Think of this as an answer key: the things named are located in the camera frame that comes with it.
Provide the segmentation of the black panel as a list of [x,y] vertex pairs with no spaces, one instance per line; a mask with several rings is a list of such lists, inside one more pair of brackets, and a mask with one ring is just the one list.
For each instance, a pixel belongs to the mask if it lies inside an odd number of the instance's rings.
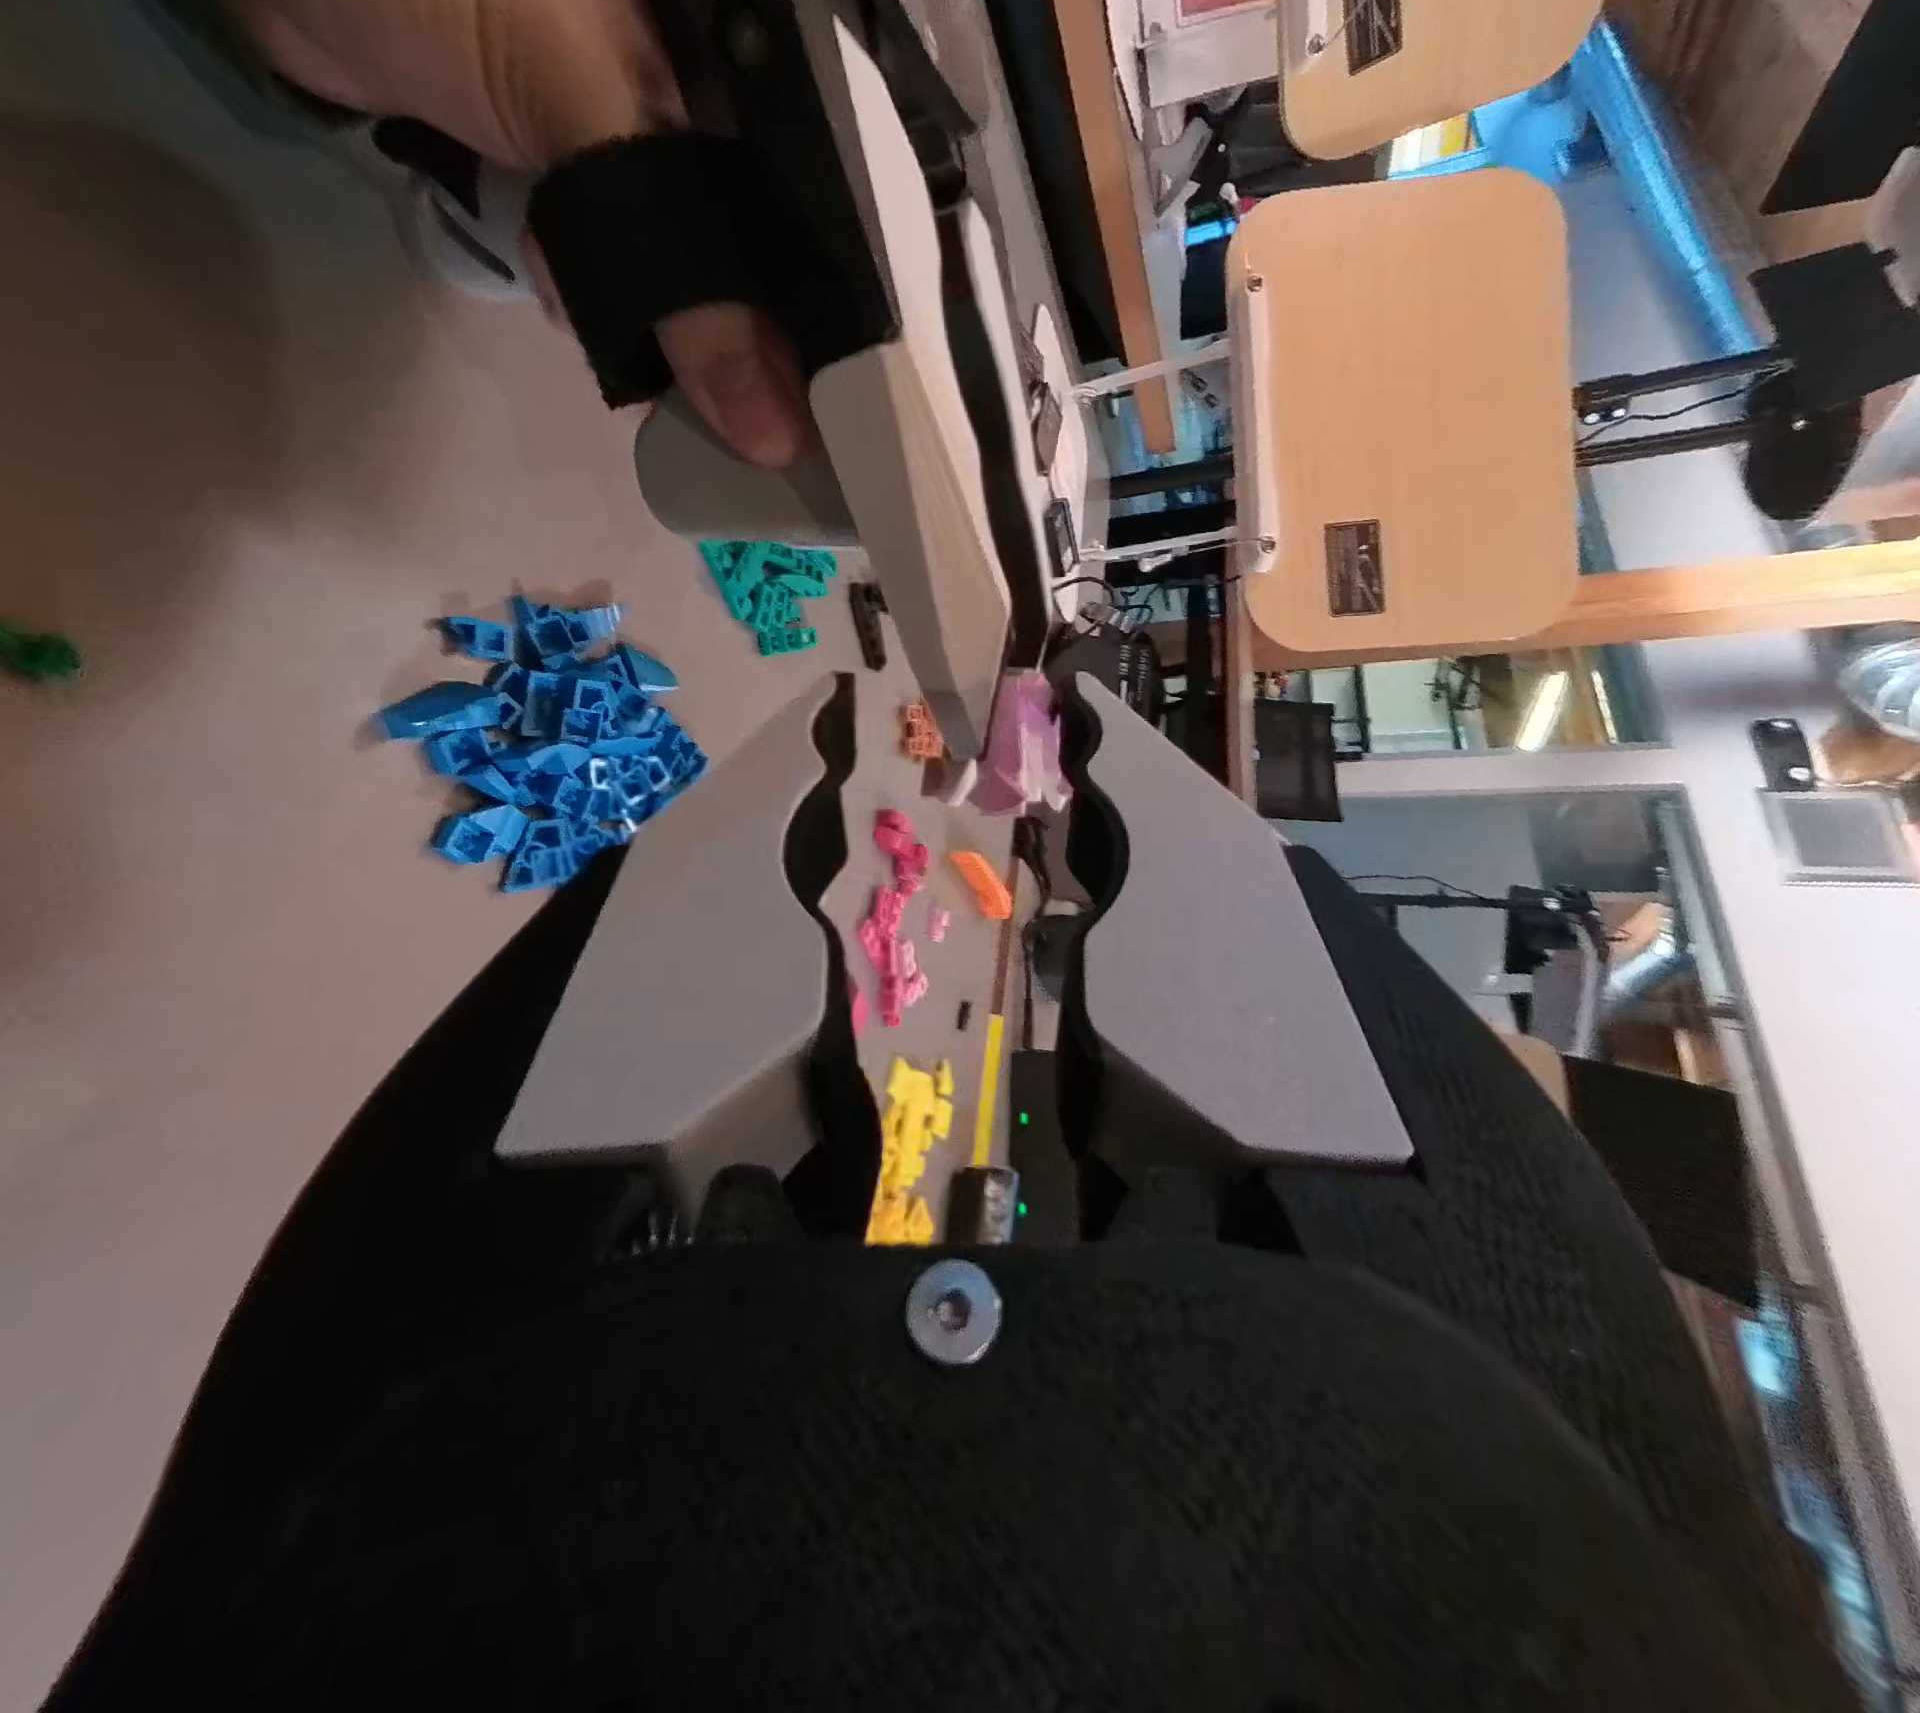
[[1573,1054],[1560,1064],[1569,1116],[1643,1220],[1662,1268],[1754,1313],[1764,1243],[1739,1097]]

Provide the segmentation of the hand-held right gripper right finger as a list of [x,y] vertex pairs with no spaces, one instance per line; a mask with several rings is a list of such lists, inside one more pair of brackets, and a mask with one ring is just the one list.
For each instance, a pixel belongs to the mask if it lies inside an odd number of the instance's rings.
[[1283,836],[1089,674],[1072,833],[1102,872],[1069,1012],[1113,1170],[1404,1170],[1415,1145]]

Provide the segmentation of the blue beam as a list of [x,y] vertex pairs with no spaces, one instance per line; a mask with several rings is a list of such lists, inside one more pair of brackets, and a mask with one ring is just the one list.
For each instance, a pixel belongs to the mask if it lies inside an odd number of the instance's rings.
[[1596,19],[1564,67],[1475,117],[1482,163],[1525,170],[1556,194],[1576,378],[1772,340],[1748,224],[1610,19]]

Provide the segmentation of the light wooden table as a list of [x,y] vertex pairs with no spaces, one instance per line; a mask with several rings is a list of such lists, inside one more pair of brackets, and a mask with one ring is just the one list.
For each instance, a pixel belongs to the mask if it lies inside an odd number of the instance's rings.
[[1490,653],[1553,653],[1601,644],[1825,633],[1918,621],[1918,541],[1907,537],[1843,549],[1719,559],[1584,575],[1564,615],[1525,638],[1347,644],[1306,650],[1278,644],[1243,608],[1222,622],[1221,668],[1243,674],[1320,670]]

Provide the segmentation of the white wall vent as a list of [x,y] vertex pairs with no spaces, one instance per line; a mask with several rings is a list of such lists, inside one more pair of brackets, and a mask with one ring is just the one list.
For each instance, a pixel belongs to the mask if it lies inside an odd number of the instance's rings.
[[1918,884],[1916,827],[1884,789],[1766,789],[1758,795],[1793,884]]

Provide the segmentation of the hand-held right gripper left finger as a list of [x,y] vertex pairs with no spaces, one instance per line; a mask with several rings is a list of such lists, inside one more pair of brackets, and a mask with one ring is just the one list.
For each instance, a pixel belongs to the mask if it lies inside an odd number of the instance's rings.
[[513,1166],[868,1170],[878,1104],[824,896],[856,687],[828,674],[641,830],[495,1141]]

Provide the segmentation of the black device with blue label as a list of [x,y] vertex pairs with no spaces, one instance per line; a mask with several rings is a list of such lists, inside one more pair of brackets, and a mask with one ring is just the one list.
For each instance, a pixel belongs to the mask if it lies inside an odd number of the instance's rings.
[[1165,663],[1144,626],[1084,615],[1059,630],[1046,649],[1043,670],[1056,693],[1069,693],[1076,679],[1089,676],[1114,693],[1147,724],[1162,727]]

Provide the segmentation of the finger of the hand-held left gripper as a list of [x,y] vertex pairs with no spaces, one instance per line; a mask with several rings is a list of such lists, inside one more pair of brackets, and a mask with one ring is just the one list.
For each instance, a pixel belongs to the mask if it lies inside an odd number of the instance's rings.
[[895,94],[833,19],[833,133],[891,294],[877,345],[810,381],[810,404],[861,549],[951,752],[980,755],[1015,615],[982,457],[948,340],[945,245]]
[[948,360],[962,409],[957,473],[970,593],[998,622],[996,674],[1006,676],[1040,663],[1055,604],[1017,318],[991,217],[969,194],[948,208]]

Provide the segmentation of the pile of blue lego pieces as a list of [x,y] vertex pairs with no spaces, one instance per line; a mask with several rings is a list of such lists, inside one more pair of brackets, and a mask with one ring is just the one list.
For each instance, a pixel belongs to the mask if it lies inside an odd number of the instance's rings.
[[554,890],[705,781],[708,752],[671,704],[681,683],[625,621],[618,602],[514,593],[431,624],[452,670],[366,721],[442,789],[431,852],[506,894]]

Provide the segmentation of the black box with green light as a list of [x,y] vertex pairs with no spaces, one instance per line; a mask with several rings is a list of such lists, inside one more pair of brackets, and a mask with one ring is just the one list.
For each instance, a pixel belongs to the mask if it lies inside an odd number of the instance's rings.
[[1009,1067],[1006,1166],[1017,1175],[1015,1239],[1069,1248],[1082,1240],[1080,1170],[1069,1148],[1055,1052],[1019,1049]]

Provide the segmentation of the wooden-edged table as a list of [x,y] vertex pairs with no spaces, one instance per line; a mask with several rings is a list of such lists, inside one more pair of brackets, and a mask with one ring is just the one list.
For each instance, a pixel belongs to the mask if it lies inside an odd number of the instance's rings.
[[987,0],[987,9],[1069,350],[1082,366],[1166,359],[1144,150],[1107,0]]

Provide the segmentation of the pile of magenta lego pieces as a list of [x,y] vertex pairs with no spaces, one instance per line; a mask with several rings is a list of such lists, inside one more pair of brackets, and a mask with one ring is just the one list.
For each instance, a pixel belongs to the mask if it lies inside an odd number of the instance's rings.
[[872,829],[881,878],[856,927],[872,978],[872,1008],[882,1028],[900,1028],[930,992],[924,953],[942,942],[948,910],[935,889],[938,851],[911,816],[882,806]]

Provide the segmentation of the pile of teal lego pieces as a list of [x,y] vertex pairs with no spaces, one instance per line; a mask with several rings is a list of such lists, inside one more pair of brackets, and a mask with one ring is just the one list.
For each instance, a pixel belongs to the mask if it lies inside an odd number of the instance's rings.
[[830,549],[726,541],[699,541],[695,546],[733,621],[750,630],[763,657],[798,654],[818,644],[805,608],[835,589],[841,563]]

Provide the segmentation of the pink lego flower assembly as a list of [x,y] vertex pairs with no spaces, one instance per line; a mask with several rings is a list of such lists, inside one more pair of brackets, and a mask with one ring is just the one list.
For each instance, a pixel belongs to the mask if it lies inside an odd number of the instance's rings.
[[1044,670],[1003,676],[982,752],[974,759],[942,755],[922,770],[922,795],[951,806],[969,806],[991,819],[1030,812],[1063,815],[1072,785],[1063,761],[1059,694]]

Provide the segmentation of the pile of yellow lego pieces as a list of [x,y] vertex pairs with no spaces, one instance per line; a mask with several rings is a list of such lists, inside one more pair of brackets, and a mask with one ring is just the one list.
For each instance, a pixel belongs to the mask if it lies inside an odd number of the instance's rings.
[[922,1180],[928,1157],[948,1142],[954,1075],[948,1061],[930,1069],[895,1056],[878,1114],[877,1187],[867,1222],[868,1246],[928,1246],[937,1217]]

